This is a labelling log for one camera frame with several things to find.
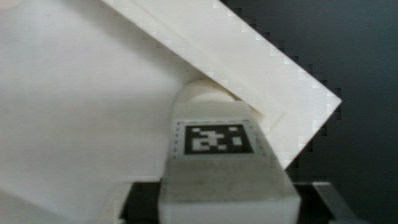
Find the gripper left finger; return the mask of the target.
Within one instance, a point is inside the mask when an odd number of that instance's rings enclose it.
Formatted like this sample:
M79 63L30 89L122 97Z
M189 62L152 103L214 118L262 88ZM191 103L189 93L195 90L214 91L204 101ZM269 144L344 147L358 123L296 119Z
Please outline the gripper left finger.
M104 206L99 211L99 215L88 224L124 224L124 220L120 218L125 198L129 194L131 184L118 183L109 191Z

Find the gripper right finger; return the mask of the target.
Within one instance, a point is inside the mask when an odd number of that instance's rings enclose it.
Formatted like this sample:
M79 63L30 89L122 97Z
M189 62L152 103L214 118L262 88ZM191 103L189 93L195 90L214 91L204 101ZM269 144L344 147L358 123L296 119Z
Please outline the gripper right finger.
M362 224L362 220L356 218L353 210L332 184L328 182L314 182L312 187L326 209L332 213L332 220L328 221L328 224Z

